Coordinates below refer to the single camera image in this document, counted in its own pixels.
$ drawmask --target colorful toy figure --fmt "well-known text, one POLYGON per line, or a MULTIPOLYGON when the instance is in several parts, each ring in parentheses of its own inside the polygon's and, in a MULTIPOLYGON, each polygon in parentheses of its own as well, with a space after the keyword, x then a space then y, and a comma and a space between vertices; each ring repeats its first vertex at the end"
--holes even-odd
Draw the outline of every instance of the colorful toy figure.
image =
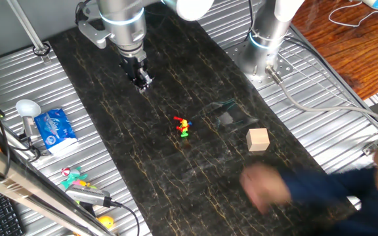
POLYGON ((182 118, 179 118, 179 117, 174 117, 173 119, 175 119, 175 120, 177 120, 177 121, 180 122, 180 126, 176 127, 177 130, 179 130, 179 131, 182 132, 182 134, 180 135, 180 137, 184 138, 184 137, 189 136, 188 129, 189 129, 189 127, 192 126, 192 122, 187 121, 187 120, 182 119, 182 118))
POLYGON ((71 169, 71 168, 66 167, 66 168, 62 169, 61 174, 63 176, 68 177, 67 180, 61 182, 61 184, 65 187, 65 189, 67 189, 71 184, 73 184, 73 182, 75 182, 77 180, 86 179, 87 174, 81 175, 81 173, 79 172, 80 169, 81 169, 81 167, 77 167, 75 169, 74 168, 71 169))
POLYGON ((72 182, 72 184, 90 187, 90 183, 84 182, 83 180, 76 180, 76 181, 72 182))

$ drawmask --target white cable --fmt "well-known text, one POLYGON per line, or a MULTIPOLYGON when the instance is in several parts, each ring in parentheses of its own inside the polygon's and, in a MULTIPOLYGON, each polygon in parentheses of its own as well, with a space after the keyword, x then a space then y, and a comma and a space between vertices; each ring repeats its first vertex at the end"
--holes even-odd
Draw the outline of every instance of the white cable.
POLYGON ((308 107, 305 107, 305 106, 301 105, 300 103, 296 102, 294 100, 294 98, 291 97, 291 95, 288 93, 288 90, 283 83, 280 84, 280 87, 281 87, 283 93, 285 93, 285 95, 287 96, 287 98, 294 104, 294 106, 296 106, 296 107, 298 107, 298 108, 300 108, 301 110, 304 110, 304 111, 323 112, 323 111, 350 110, 350 111, 358 111, 358 112, 361 112, 361 113, 366 113, 370 116, 378 118, 378 114, 376 114, 372 111, 368 111, 366 109, 362 109, 362 108, 347 107, 347 106, 338 106, 338 107, 332 107, 332 108, 308 108, 308 107))
MULTIPOLYGON (((285 59, 280 53, 278 53, 278 55, 280 55, 280 56, 282 57, 282 59, 284 59, 284 60, 285 60, 290 66, 292 66, 296 71, 298 71, 300 74, 304 75, 307 79, 311 80, 311 81, 312 81, 313 83, 315 83, 316 85, 319 85, 319 86, 322 87, 324 90, 330 92, 332 95, 334 95, 335 97, 341 99, 342 101, 344 101, 344 102, 348 102, 349 105, 357 106, 357 105, 355 105, 353 102, 348 101, 347 99, 341 98, 340 96, 336 95, 334 92, 330 91, 329 89, 325 88, 323 85, 319 84, 319 82, 316 82, 315 80, 313 80, 312 78, 310 78, 308 75, 306 75, 305 73, 303 73, 302 71, 300 71, 297 67, 295 67, 291 62, 289 62, 287 59, 285 59)), ((306 61, 307 63, 309 63, 311 66, 314 67, 314 65, 312 65, 310 62, 308 62, 305 58, 301 58, 300 56, 298 56, 298 57, 299 57, 300 59, 306 61)))
POLYGON ((335 24, 338 24, 338 25, 341 25, 341 26, 349 26, 349 27, 358 27, 360 26, 361 22, 367 18, 369 18, 372 14, 374 13, 378 13, 378 10, 375 10, 373 11, 372 13, 368 14, 366 17, 364 17, 363 19, 361 19, 358 23, 358 25, 352 25, 352 24, 346 24, 346 23, 342 23, 342 22, 337 22, 337 21, 334 21, 331 19, 331 16, 333 13, 337 12, 338 10, 341 10, 341 9, 345 9, 345 8, 350 8, 350 7, 356 7, 358 5, 361 5, 362 4, 362 1, 360 1, 359 3, 357 4, 354 4, 354 5, 350 5, 350 6, 345 6, 345 7, 339 7, 338 9, 335 9, 331 12, 331 14, 329 15, 329 20, 332 21, 333 23, 335 24))

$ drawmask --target green toy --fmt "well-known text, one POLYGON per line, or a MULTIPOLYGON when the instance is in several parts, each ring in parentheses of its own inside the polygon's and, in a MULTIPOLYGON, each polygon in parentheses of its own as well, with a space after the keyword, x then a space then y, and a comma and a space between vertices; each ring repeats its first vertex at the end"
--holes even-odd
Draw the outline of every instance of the green toy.
POLYGON ((62 181, 61 184, 67 189, 72 182, 77 181, 77 180, 84 180, 88 176, 87 174, 81 175, 79 172, 81 170, 81 167, 77 167, 74 169, 70 169, 69 167, 62 168, 61 174, 63 176, 67 176, 68 179, 65 181, 62 181))

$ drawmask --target human hand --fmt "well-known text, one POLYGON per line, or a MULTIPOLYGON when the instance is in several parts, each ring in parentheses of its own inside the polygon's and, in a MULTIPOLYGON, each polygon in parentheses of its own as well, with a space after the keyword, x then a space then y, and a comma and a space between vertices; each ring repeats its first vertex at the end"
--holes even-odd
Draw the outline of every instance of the human hand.
POLYGON ((284 204, 291 200, 291 194, 280 173, 266 165, 253 165, 243 170, 241 186, 254 206, 267 213, 269 204, 284 204))

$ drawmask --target tissue packet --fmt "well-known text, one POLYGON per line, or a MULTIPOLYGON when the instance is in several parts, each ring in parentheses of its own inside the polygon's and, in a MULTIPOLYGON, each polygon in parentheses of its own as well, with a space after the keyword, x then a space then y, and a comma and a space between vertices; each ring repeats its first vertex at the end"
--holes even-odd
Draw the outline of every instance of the tissue packet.
POLYGON ((62 108, 52 109, 38 115, 34 118, 34 121, 46 148, 51 153, 56 153, 77 142, 77 137, 72 130, 70 121, 62 108))

